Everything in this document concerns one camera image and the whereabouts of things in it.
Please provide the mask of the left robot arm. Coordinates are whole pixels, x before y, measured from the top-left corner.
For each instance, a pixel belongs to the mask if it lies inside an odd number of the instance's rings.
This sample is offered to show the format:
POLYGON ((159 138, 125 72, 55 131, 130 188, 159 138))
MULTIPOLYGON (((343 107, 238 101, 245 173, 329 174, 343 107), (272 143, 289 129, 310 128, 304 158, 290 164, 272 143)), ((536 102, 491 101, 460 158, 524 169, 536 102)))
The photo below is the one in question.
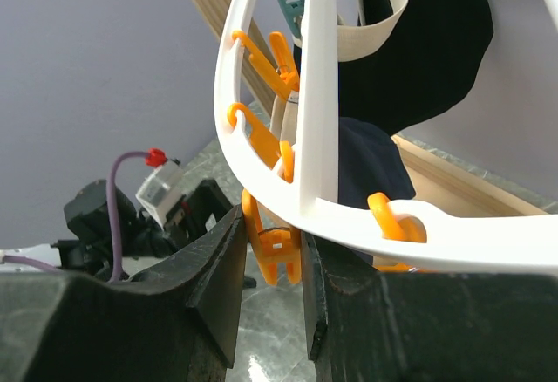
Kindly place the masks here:
POLYGON ((79 272, 103 282, 123 281, 126 258, 153 257, 159 263, 134 276, 136 281, 161 279, 178 272, 211 266, 214 249, 228 236, 226 223, 236 223, 242 212, 228 200, 213 179, 201 181, 183 194, 178 183, 155 176, 136 195, 141 208, 116 187, 113 180, 85 186, 64 207, 72 240, 59 240, 1 254, 3 277, 79 272), (215 218, 216 230, 207 226, 215 218))

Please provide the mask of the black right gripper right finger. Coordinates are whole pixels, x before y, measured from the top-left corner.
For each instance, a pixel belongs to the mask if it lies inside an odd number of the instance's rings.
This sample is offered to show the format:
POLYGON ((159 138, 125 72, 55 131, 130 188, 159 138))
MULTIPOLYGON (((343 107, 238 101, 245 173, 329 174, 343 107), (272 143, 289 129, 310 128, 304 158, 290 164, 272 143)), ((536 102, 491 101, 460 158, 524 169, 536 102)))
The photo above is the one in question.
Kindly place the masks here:
POLYGON ((320 381, 554 381, 557 280, 384 273, 302 237, 309 359, 320 381))

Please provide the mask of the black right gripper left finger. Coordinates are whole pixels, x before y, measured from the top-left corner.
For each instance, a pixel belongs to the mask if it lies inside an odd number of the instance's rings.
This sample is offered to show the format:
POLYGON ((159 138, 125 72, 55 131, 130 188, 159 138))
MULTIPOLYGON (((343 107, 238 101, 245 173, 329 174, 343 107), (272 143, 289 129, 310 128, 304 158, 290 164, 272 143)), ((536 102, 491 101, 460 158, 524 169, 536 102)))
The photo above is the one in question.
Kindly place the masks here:
POLYGON ((235 207, 126 282, 2 274, 2 380, 224 380, 235 361, 246 254, 235 207))

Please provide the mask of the navy blue underwear beige waistband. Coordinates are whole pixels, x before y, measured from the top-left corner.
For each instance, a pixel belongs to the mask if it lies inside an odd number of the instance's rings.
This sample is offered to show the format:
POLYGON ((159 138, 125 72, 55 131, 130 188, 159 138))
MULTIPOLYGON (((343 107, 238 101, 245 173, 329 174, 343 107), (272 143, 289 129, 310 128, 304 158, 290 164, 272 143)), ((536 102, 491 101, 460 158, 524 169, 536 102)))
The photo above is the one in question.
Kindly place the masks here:
POLYGON ((411 200, 416 195, 392 138, 370 123, 340 117, 337 202, 367 209, 368 196, 377 192, 391 200, 411 200))

